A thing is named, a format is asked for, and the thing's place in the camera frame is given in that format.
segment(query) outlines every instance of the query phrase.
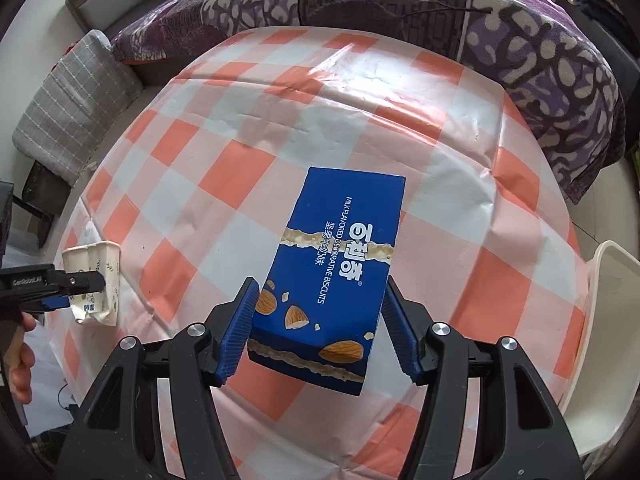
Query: gray plaid cloth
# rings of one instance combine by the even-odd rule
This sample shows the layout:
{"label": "gray plaid cloth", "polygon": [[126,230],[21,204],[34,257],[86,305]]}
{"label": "gray plaid cloth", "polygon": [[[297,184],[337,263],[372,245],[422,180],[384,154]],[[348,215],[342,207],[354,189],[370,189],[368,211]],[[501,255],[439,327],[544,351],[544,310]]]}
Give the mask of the gray plaid cloth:
{"label": "gray plaid cloth", "polygon": [[91,30],[42,83],[14,131],[14,145],[73,185],[113,121],[140,95],[133,70]]}

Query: plastic tablecloth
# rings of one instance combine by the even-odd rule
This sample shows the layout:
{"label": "plastic tablecloth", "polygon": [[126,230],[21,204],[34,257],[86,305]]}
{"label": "plastic tablecloth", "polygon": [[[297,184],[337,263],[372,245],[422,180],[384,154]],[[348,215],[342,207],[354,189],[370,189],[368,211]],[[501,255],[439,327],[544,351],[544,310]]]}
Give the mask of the plastic tablecloth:
{"label": "plastic tablecloth", "polygon": [[[76,398],[122,336],[167,338],[233,298],[246,276],[262,284],[310,166],[404,175],[390,271],[404,296],[465,336],[516,336],[559,400],[582,331],[586,266],[511,100],[416,46],[297,27],[246,31],[201,56],[95,173],[60,251],[121,244],[120,311],[116,328],[76,325],[68,309],[48,315]],[[402,373],[381,320],[359,397],[246,353],[212,394],[243,480],[346,480],[398,476],[425,389]],[[167,463],[180,474],[166,381],[159,402]],[[459,474],[477,406],[472,381]]]}

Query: human hand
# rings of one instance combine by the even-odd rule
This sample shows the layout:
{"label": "human hand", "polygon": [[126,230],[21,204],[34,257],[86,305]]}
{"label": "human hand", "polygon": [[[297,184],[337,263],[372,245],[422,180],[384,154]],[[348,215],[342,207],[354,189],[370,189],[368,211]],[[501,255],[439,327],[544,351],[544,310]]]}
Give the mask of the human hand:
{"label": "human hand", "polygon": [[[36,328],[36,320],[31,314],[22,314],[22,327],[25,332]],[[20,348],[20,364],[9,372],[9,381],[14,386],[14,396],[23,404],[31,402],[31,367],[36,363],[33,350],[23,342]]]}

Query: almond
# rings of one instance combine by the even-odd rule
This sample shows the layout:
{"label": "almond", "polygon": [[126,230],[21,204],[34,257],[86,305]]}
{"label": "almond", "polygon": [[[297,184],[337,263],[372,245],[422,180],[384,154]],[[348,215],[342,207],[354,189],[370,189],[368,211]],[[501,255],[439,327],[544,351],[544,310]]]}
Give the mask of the almond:
{"label": "almond", "polygon": [[338,341],[325,346],[318,355],[326,361],[347,365],[362,359],[364,348],[357,341]]}
{"label": "almond", "polygon": [[268,316],[275,312],[277,306],[278,302],[276,301],[276,297],[265,288],[261,290],[258,303],[255,304],[256,312]]}
{"label": "almond", "polygon": [[309,318],[306,316],[304,311],[295,305],[291,305],[284,317],[284,328],[296,329],[302,328],[308,324]]}

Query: purple blanket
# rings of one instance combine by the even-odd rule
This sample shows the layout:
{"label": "purple blanket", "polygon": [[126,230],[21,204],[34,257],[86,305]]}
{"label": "purple blanket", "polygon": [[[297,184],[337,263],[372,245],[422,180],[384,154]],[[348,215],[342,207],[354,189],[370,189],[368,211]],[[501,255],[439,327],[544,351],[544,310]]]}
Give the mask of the purple blanket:
{"label": "purple blanket", "polygon": [[[480,11],[460,10],[468,8]],[[624,153],[624,105],[609,65],[550,0],[169,0],[121,31],[114,52],[125,62],[198,56],[270,25],[376,32],[500,83],[574,203]]]}

